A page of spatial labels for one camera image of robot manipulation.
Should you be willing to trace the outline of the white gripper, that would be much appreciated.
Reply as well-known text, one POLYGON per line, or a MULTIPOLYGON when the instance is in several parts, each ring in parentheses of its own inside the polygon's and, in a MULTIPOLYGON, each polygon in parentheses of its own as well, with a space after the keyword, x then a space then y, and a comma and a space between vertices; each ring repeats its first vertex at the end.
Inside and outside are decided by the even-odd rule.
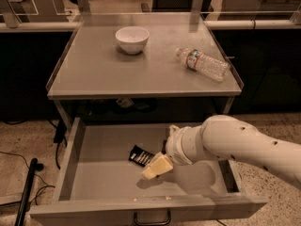
POLYGON ((143 169, 141 177, 150 180, 173 169, 176 165, 192 165, 193 162, 186 156, 182 148, 182 137, 188 126, 180 128, 177 125, 169 126, 169 137, 166 141, 166 154, 157 153, 150 163, 143 169))

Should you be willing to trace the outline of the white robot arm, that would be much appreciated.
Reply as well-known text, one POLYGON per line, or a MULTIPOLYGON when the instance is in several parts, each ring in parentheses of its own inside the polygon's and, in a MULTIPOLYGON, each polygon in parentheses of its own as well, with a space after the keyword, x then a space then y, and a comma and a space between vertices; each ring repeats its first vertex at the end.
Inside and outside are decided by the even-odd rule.
POLYGON ((195 127, 171 125, 166 151, 152 158, 142 178, 151 180, 176 165, 219 158, 258 167, 301 188, 300 144, 269 137, 255 126, 226 115, 211 116, 195 127))

